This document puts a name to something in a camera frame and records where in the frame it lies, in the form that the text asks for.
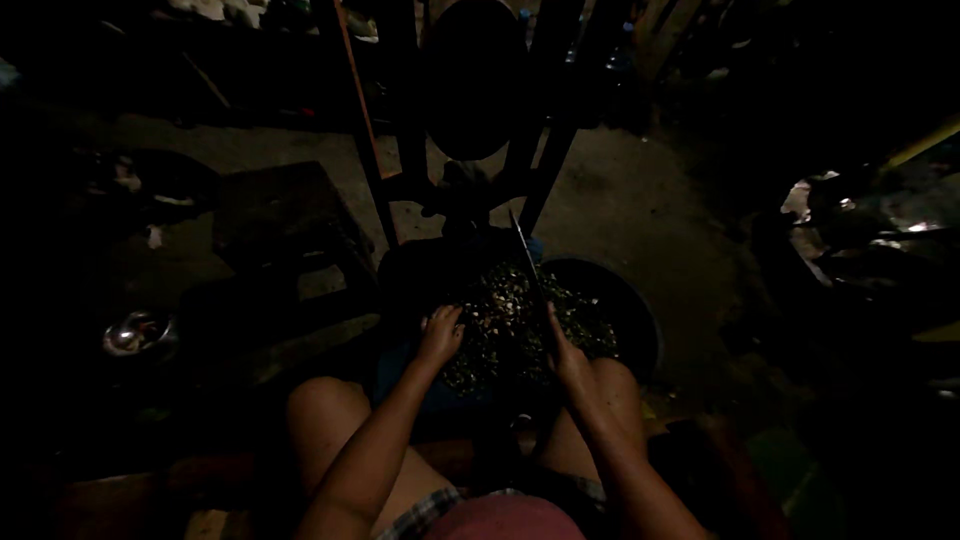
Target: knife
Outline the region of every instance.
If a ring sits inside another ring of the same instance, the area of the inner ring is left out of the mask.
[[[508,209],[508,212],[510,213],[510,223],[513,225],[514,232],[516,233],[513,244],[518,252],[522,251],[522,253],[518,253],[520,269],[527,277],[527,281],[530,283],[530,293],[533,294],[534,297],[534,311],[536,314],[533,320],[540,325],[540,331],[538,332],[540,335],[540,343],[543,344],[543,348],[546,349],[547,353],[556,357],[556,339],[554,339],[553,326],[550,324],[550,317],[546,310],[546,297],[543,295],[543,289],[540,287],[540,279],[537,277],[537,267],[534,265],[533,258],[530,257],[527,240],[523,237],[523,230],[517,223],[516,218],[514,218],[514,211]]]

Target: fingers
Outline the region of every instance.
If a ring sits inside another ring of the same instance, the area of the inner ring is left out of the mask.
[[[464,309],[462,307],[439,306],[436,309],[434,309],[433,315],[430,316],[430,321],[441,321],[445,323],[456,322],[457,317],[459,317],[460,314],[463,312],[464,312]],[[428,322],[429,321],[420,323],[420,327],[426,330],[426,324]]]
[[[564,333],[564,328],[560,326],[560,321],[557,320],[557,314],[554,311],[553,302],[547,302],[546,312],[550,318],[550,326],[553,328],[553,336],[558,344],[565,343],[566,334]]]

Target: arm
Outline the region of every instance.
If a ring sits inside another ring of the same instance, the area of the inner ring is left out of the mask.
[[[706,538],[707,533],[693,514],[654,471],[600,399],[587,357],[566,339],[552,305],[550,322],[559,357],[554,370],[564,385],[570,415],[587,441],[604,489],[621,506],[623,536],[655,540]]]
[[[367,540],[394,488],[410,430],[430,383],[463,339],[461,308],[439,307],[426,321],[417,355],[387,399],[337,454],[296,537]]]

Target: wooden plank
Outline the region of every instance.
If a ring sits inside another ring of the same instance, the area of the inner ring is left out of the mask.
[[[660,68],[700,9],[703,0],[651,0],[634,26],[636,69],[640,77],[652,83]],[[664,10],[672,8],[663,19]]]

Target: pink cloth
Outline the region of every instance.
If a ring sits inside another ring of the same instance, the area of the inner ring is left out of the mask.
[[[423,540],[447,538],[585,540],[555,504],[526,495],[490,495],[457,504],[423,536]]]

